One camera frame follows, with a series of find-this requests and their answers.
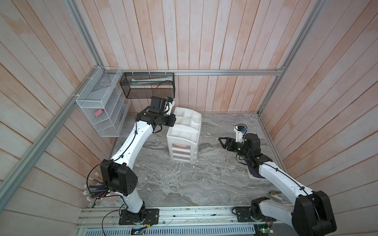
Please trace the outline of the bundle of pencils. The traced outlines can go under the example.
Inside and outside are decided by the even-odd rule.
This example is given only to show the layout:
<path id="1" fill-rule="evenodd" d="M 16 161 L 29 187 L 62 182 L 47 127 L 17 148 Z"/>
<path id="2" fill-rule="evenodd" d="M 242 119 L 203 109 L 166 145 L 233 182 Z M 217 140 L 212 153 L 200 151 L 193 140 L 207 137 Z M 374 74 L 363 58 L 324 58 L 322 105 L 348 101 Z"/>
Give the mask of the bundle of pencils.
<path id="1" fill-rule="evenodd" d="M 95 178 L 88 177 L 84 187 L 86 190 L 83 191 L 83 195 L 86 196 L 89 202 L 107 197 L 110 193 L 109 188 L 105 186 L 99 173 L 95 173 Z"/>

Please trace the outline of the dark blue notebook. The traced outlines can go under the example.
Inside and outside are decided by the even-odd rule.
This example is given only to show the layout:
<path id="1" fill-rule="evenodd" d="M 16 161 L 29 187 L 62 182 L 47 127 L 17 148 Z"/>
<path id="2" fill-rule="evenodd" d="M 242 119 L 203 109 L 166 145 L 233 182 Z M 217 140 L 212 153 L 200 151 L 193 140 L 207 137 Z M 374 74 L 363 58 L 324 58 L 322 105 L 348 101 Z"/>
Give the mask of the dark blue notebook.
<path id="1" fill-rule="evenodd" d="M 247 167 L 247 173 L 249 179 L 264 179 L 258 172 L 255 172 L 251 167 Z"/>

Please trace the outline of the black mesh wall basket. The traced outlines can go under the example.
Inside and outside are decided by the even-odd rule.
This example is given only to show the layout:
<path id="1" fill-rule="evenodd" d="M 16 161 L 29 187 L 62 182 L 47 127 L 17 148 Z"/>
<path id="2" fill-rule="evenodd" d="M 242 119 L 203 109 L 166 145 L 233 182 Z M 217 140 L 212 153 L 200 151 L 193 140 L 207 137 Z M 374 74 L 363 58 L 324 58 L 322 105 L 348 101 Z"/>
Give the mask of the black mesh wall basket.
<path id="1" fill-rule="evenodd" d="M 175 98 L 175 76 L 168 72 L 124 72 L 120 86 L 127 99 Z"/>

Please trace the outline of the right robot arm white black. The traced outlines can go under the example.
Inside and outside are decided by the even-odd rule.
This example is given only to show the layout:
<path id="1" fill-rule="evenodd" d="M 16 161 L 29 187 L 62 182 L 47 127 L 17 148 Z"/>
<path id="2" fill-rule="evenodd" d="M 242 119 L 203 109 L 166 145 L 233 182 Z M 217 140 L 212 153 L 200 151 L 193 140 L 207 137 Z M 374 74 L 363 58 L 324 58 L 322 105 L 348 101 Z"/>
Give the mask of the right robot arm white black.
<path id="1" fill-rule="evenodd" d="M 237 138 L 220 137 L 222 148 L 234 152 L 258 178 L 269 180 L 292 203 L 279 203 L 268 197 L 251 201 L 245 211 L 235 207 L 232 212 L 255 222 L 275 219 L 291 226 L 300 236 L 325 236 L 337 230 L 330 198 L 323 191 L 313 191 L 300 184 L 262 154 L 257 134 L 237 131 Z"/>

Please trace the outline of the pink eraser block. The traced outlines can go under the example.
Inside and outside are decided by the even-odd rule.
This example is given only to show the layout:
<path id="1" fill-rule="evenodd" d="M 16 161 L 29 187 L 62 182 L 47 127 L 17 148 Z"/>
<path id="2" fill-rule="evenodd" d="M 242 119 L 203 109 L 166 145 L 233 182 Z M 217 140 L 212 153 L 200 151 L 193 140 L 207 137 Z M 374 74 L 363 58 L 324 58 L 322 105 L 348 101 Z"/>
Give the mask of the pink eraser block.
<path id="1" fill-rule="evenodd" d="M 95 113 L 94 113 L 94 115 L 96 116 L 96 117 L 99 117 L 101 114 L 103 114 L 104 113 L 104 109 L 98 109 Z"/>

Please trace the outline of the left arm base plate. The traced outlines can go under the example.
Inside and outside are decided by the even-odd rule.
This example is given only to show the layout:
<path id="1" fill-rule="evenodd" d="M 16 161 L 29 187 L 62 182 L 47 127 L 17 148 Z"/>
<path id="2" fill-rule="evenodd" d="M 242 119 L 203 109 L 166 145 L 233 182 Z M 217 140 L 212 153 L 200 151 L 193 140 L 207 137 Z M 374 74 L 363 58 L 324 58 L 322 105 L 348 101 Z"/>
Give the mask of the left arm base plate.
<path id="1" fill-rule="evenodd" d="M 126 209 L 121 211 L 119 225 L 156 225 L 159 220 L 159 209 L 141 209 L 139 213 L 132 213 Z"/>

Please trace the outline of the white plastic drawer organizer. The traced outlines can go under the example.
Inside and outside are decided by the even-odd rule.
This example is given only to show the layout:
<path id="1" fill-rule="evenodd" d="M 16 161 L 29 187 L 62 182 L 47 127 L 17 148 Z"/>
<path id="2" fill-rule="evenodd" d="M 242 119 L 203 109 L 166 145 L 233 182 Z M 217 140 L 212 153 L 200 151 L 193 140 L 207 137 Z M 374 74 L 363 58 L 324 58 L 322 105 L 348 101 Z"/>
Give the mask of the white plastic drawer organizer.
<path id="1" fill-rule="evenodd" d="M 171 160 L 195 164 L 198 157 L 202 114 L 191 109 L 176 107 L 176 122 L 167 132 Z"/>

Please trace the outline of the aluminium front rail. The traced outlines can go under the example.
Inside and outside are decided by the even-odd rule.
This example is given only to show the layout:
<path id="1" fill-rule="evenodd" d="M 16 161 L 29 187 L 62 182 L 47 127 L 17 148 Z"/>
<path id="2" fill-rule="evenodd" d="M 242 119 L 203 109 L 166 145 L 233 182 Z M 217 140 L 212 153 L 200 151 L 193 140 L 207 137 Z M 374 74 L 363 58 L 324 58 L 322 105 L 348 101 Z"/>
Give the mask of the aluminium front rail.
<path id="1" fill-rule="evenodd" d="M 234 206 L 170 206 L 158 207 L 158 226 L 239 225 L 231 212 Z M 76 228 L 113 228 L 119 226 L 118 208 L 84 208 Z"/>

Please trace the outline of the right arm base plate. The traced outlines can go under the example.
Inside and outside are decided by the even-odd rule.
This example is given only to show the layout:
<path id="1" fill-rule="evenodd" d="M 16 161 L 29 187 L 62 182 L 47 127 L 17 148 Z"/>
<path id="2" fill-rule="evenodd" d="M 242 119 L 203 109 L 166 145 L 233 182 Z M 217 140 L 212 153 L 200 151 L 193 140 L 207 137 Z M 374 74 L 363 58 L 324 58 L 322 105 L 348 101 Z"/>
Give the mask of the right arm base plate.
<path id="1" fill-rule="evenodd" d="M 262 215 L 254 206 L 235 206 L 231 212 L 236 215 L 238 222 L 270 222 L 277 221 L 274 218 Z"/>

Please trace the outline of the aluminium back wall rail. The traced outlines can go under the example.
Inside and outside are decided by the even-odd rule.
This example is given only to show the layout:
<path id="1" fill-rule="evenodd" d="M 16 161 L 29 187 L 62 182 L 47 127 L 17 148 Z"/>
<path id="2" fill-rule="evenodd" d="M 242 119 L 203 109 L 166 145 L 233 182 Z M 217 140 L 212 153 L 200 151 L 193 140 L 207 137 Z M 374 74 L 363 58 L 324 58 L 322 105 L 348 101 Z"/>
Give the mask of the aluminium back wall rail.
<path id="1" fill-rule="evenodd" d="M 279 69 L 157 69 L 137 70 L 120 69 L 121 73 L 174 73 L 177 76 L 279 76 L 283 70 Z"/>

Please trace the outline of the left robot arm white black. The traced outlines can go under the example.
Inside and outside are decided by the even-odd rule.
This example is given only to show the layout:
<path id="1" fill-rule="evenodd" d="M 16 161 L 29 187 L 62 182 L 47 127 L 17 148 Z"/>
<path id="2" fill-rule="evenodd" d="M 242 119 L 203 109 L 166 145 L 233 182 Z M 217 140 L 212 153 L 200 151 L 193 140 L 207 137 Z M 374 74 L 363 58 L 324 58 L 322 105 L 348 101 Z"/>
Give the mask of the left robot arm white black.
<path id="1" fill-rule="evenodd" d="M 111 160 L 103 160 L 100 164 L 104 185 L 122 199 L 133 222 L 142 221 L 145 217 L 145 203 L 136 190 L 138 177 L 133 172 L 136 158 L 157 126 L 173 127 L 175 122 L 176 116 L 169 112 L 140 112 L 120 149 Z"/>

